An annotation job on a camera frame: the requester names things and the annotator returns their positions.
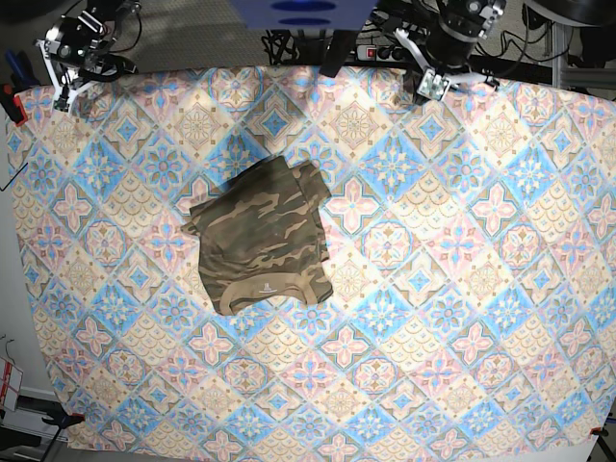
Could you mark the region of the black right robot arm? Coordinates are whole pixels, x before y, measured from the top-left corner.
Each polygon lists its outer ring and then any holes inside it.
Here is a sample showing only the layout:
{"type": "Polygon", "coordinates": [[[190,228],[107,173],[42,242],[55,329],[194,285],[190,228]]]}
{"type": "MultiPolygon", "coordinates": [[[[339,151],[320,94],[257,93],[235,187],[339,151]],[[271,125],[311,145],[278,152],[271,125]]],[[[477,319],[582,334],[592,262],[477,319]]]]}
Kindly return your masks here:
{"type": "Polygon", "coordinates": [[[52,83],[77,89],[136,74],[137,66],[116,48],[132,15],[141,17],[139,1],[88,1],[78,15],[63,14],[37,41],[52,83]]]}

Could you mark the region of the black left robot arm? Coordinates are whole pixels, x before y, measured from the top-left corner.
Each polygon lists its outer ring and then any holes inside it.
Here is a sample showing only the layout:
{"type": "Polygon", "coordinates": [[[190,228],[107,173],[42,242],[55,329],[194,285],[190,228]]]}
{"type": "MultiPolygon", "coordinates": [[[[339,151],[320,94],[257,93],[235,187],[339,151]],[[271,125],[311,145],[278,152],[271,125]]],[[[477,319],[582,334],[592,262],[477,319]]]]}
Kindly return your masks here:
{"type": "Polygon", "coordinates": [[[439,12],[429,27],[424,49],[439,69],[460,69],[478,42],[501,19],[506,2],[500,0],[438,1],[439,12]]]}

